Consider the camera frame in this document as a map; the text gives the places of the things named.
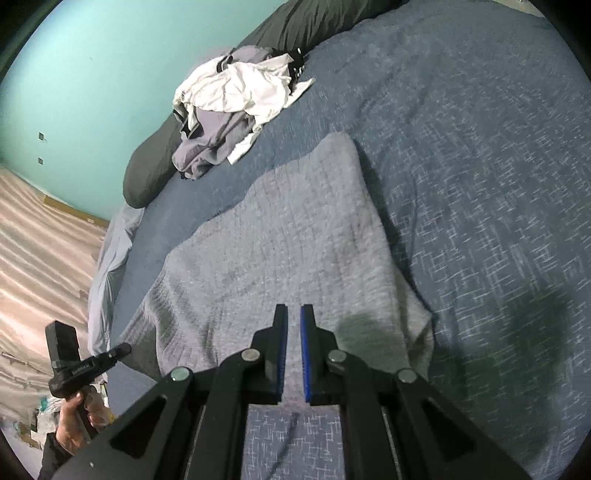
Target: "dark gray pillow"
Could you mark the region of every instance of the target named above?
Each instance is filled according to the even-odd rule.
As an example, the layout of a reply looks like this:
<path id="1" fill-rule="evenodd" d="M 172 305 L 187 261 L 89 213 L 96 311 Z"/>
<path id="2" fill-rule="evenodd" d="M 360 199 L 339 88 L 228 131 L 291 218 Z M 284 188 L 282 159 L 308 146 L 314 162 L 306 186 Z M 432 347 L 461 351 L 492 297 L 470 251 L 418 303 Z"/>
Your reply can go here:
<path id="1" fill-rule="evenodd" d="M 180 144 L 180 124 L 171 113 L 131 155 L 123 179 L 123 196 L 130 207 L 146 207 L 162 191 L 176 171 L 172 157 Z"/>
<path id="2" fill-rule="evenodd" d="M 330 37 L 406 3 L 405 0 L 290 0 L 247 36 L 256 45 L 303 54 Z"/>

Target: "bed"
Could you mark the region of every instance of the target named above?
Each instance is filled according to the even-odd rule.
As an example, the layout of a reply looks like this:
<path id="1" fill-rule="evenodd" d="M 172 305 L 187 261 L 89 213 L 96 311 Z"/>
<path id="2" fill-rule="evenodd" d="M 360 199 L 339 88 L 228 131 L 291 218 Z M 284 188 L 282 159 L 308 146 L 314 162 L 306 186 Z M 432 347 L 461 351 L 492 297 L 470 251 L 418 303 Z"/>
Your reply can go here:
<path id="1" fill-rule="evenodd" d="M 263 173 L 345 131 L 392 258 L 433 314 L 431 383 L 533 478 L 558 478 L 591 427 L 591 87 L 580 64 L 545 18 L 489 0 L 411 0 L 321 43 L 312 76 L 239 163 L 175 175 L 146 208 L 111 337 L 173 248 Z M 113 411 L 153 384 L 115 367 Z M 243 478 L 342 477 L 330 416 L 249 424 Z M 303 466 L 258 444 L 286 432 Z"/>

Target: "gray clothing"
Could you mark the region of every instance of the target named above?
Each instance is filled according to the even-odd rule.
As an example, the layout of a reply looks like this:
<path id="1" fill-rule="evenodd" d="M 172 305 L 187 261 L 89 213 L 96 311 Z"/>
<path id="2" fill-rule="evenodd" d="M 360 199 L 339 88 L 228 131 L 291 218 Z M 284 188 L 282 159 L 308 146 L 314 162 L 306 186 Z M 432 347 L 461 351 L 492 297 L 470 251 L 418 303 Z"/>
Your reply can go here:
<path id="1" fill-rule="evenodd" d="M 430 315 L 396 269 L 357 150 L 330 134 L 260 177 L 244 200 L 167 257 L 120 340 L 125 363 L 159 379 L 178 365 L 219 365 L 289 309 L 284 405 L 302 407 L 300 306 L 370 366 L 427 375 Z"/>
<path id="2" fill-rule="evenodd" d="M 271 48 L 245 46 L 228 53 L 219 63 L 224 69 L 229 63 L 242 61 L 260 63 L 272 57 Z M 187 111 L 176 109 L 177 119 L 183 123 L 182 143 L 173 154 L 177 170 L 187 178 L 196 179 L 204 175 L 212 165 L 218 165 L 234 150 L 237 143 L 252 132 L 254 118 L 245 112 L 211 112 L 194 107 L 199 123 L 187 129 Z"/>

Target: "pile of clothes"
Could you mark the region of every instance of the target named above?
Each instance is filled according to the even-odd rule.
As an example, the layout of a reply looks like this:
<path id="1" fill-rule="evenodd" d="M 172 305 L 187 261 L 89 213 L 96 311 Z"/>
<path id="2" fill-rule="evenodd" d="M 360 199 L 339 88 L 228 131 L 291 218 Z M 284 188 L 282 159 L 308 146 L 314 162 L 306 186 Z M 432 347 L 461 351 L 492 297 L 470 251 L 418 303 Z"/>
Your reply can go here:
<path id="1" fill-rule="evenodd" d="M 245 46 L 197 67 L 173 99 L 182 125 L 173 163 L 181 175 L 197 179 L 225 159 L 236 163 L 263 125 L 314 83 L 298 82 L 303 66 L 299 49 L 283 53 Z"/>

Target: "blue gripper pad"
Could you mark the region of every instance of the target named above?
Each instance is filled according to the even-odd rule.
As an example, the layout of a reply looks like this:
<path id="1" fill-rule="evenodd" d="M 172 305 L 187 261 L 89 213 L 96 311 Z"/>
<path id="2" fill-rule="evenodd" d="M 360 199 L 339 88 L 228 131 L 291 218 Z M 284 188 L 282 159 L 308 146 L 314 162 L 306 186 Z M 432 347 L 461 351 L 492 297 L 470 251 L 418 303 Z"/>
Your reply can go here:
<path id="1" fill-rule="evenodd" d="M 311 399 L 311 375 L 310 375 L 310 357 L 308 351 L 308 336 L 306 332 L 306 310 L 304 307 L 300 309 L 300 337 L 301 337 L 301 366 L 302 376 L 304 381 L 304 397 L 306 403 Z"/>
<path id="2" fill-rule="evenodd" d="M 287 330 L 288 330 L 287 308 L 284 309 L 281 325 L 281 350 L 280 358 L 277 364 L 277 396 L 283 395 L 283 382 L 285 380 L 285 357 L 287 355 Z"/>

